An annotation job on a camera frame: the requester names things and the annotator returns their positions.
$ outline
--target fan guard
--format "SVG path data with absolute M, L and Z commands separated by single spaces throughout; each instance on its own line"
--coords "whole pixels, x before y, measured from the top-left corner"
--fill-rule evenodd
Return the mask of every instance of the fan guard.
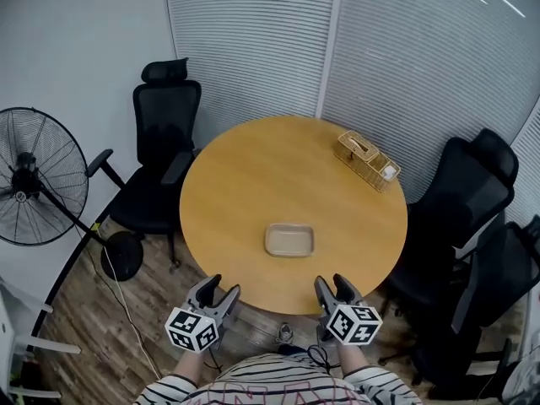
M 72 134 L 33 108 L 0 111 L 0 239 L 38 246 L 64 235 L 88 196 L 86 160 Z

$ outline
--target white chair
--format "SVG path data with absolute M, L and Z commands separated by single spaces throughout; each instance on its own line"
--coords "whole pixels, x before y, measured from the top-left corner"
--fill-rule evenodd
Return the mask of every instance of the white chair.
M 4 300 L 16 299 L 29 309 L 37 309 L 51 313 L 52 307 L 40 302 L 21 289 L 6 283 L 0 278 L 0 388 L 4 394 L 17 394 L 27 397 L 43 397 L 48 399 L 59 399 L 62 395 L 58 391 L 29 390 L 19 387 L 11 387 L 9 380 L 11 377 L 11 365 L 14 354 L 25 354 L 28 345 L 37 348 L 50 349 L 60 353 L 80 354 L 81 348 L 75 345 L 59 343 L 40 339 L 27 334 L 18 334 L 9 319 L 9 314 L 4 304 Z

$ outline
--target beige tray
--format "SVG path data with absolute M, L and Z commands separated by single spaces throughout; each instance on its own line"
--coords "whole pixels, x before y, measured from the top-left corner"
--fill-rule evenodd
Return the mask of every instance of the beige tray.
M 273 257 L 308 257 L 315 249 L 313 229 L 300 224 L 271 224 L 264 246 Z

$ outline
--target fan stand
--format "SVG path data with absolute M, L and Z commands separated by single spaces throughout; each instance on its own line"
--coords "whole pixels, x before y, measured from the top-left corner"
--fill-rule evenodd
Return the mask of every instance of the fan stand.
M 46 188 L 43 189 L 42 194 L 62 213 L 68 216 L 76 226 L 103 246 L 101 250 L 101 266 L 109 278 L 121 282 L 135 276 L 135 273 L 143 264 L 143 245 L 139 236 L 127 231 L 120 231 L 112 235 L 109 240 L 104 240 L 83 224 Z

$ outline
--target round wooden table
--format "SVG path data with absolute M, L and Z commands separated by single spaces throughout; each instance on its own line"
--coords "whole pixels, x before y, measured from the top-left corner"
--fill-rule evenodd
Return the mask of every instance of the round wooden table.
M 379 193 L 336 158 L 342 127 L 306 117 L 253 120 L 215 138 L 184 181 L 181 227 L 187 246 L 220 287 L 241 286 L 249 305 L 284 314 L 321 311 L 313 283 L 340 273 L 362 295 L 390 273 L 407 233 L 407 205 L 394 181 Z M 265 230 L 308 224 L 307 258 L 270 256 Z

